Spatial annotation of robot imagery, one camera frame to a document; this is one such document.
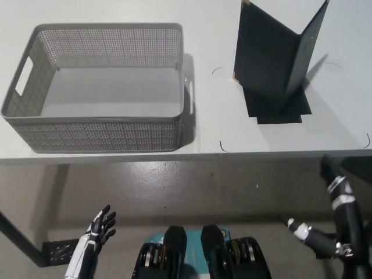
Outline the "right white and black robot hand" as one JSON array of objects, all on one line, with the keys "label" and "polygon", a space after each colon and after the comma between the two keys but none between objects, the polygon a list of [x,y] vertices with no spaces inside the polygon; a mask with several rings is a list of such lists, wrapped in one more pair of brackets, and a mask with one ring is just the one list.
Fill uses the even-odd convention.
[{"label": "right white and black robot hand", "polygon": [[335,232],[326,233],[285,216],[282,220],[318,260],[339,259],[343,265],[342,278],[371,278],[367,228],[350,182],[326,155],[320,161],[320,175],[330,198]]}]

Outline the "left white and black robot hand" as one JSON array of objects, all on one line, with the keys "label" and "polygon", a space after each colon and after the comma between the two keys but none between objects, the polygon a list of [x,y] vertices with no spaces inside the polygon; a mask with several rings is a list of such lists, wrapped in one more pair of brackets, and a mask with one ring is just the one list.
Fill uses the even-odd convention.
[{"label": "left white and black robot hand", "polygon": [[78,240],[67,267],[65,278],[94,278],[98,256],[108,239],[115,235],[116,212],[106,205],[94,217],[85,233]]}]

